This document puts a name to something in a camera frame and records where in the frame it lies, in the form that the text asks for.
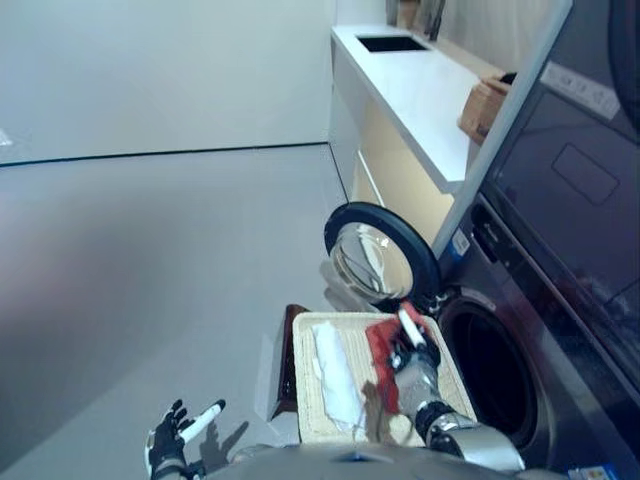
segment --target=white countertop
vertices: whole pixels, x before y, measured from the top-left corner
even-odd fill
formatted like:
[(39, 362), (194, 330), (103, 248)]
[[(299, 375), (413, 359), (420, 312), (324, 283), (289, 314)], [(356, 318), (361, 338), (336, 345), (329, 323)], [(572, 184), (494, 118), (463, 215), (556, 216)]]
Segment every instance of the white countertop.
[[(429, 50), (371, 53), (357, 38), (377, 35), (411, 35)], [(332, 36), (440, 191), (455, 192), (471, 142), (457, 121), (478, 77), (406, 30), (336, 26)]]

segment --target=washing machine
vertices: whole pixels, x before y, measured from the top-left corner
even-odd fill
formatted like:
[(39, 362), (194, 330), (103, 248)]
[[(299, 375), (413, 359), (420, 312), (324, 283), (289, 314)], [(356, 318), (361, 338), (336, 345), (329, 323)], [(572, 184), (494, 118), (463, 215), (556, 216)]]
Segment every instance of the washing machine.
[(361, 202), (334, 211), (325, 243), (332, 303), (393, 313), (408, 299), (435, 318), (478, 419), (528, 468), (638, 478), (640, 404), (484, 195), (439, 260), (402, 218)]
[(379, 206), (325, 227), (332, 303), (433, 316), (529, 468), (640, 478), (636, 3), (574, 2), (440, 258)]

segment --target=sink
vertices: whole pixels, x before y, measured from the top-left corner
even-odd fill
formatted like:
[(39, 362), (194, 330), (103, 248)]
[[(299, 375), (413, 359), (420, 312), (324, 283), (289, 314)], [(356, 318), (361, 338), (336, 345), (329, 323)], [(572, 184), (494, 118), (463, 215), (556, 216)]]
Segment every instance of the sink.
[(429, 50), (408, 35), (386, 37), (357, 37), (367, 50), (377, 52), (411, 52)]

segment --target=woven tray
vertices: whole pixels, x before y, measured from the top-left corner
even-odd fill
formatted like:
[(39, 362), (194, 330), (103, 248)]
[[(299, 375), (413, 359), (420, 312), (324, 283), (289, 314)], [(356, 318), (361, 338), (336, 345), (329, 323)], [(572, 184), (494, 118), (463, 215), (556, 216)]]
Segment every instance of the woven tray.
[[(405, 446), (424, 445), (409, 419), (382, 411), (382, 403), (375, 388), (378, 379), (365, 329), (389, 318), (391, 317), (386, 314), (313, 312), (302, 313), (293, 321), (298, 424), (302, 443), (368, 441)], [(313, 367), (316, 347), (311, 327), (327, 320), (340, 334), (349, 368), (365, 405), (366, 439), (356, 438), (351, 432), (340, 432), (324, 411), (322, 387)], [(440, 347), (442, 363), (438, 368), (438, 386), (442, 397), (457, 411), (475, 420), (471, 402), (440, 330), (432, 318), (424, 317), (424, 320)]]

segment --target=robotic arm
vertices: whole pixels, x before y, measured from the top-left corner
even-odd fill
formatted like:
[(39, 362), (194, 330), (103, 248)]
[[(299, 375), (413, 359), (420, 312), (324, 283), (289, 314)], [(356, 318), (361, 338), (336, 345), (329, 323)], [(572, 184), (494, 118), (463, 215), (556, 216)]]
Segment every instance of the robotic arm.
[(149, 432), (144, 449), (147, 475), (151, 480), (192, 480), (204, 478), (202, 462), (187, 464), (184, 446), (195, 438), (224, 409), (218, 400), (193, 419), (185, 419), (187, 409), (177, 400), (162, 422)]
[(411, 307), (400, 309), (404, 332), (394, 340), (390, 363), (398, 387), (398, 406), (415, 425), (425, 445), (504, 473), (524, 470), (511, 441), (495, 428), (456, 412), (438, 390), (440, 351), (411, 319)]

